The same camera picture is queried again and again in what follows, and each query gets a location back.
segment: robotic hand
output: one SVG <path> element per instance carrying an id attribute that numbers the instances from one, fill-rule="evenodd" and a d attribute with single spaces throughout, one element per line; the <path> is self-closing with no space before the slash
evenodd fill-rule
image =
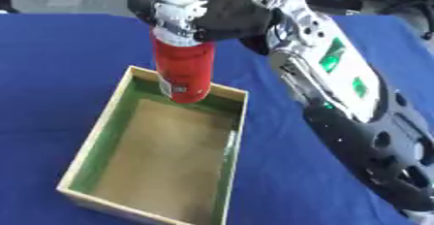
<path id="1" fill-rule="evenodd" d="M 305 0 L 129 0 L 141 20 L 198 42 L 240 39 L 267 55 L 304 119 L 361 182 L 397 209 L 434 209 L 434 140 L 336 23 Z"/>

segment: wooden tray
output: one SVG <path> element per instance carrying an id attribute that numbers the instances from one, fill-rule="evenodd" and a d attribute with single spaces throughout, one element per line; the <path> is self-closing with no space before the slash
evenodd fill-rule
<path id="1" fill-rule="evenodd" d="M 248 94 L 212 84 L 193 105 L 130 67 L 57 189 L 80 205 L 156 224 L 226 224 Z"/>

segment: red cylinder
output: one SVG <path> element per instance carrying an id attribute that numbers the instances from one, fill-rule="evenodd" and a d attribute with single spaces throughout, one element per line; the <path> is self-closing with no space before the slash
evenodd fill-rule
<path id="1" fill-rule="evenodd" d="M 197 0 L 162 1 L 185 5 Z M 198 102 L 209 92 L 214 45 L 192 43 L 166 33 L 169 31 L 151 31 L 160 88 L 176 103 Z"/>
<path id="2" fill-rule="evenodd" d="M 209 92 L 214 45 L 173 47 L 153 38 L 160 88 L 176 103 L 195 103 Z"/>

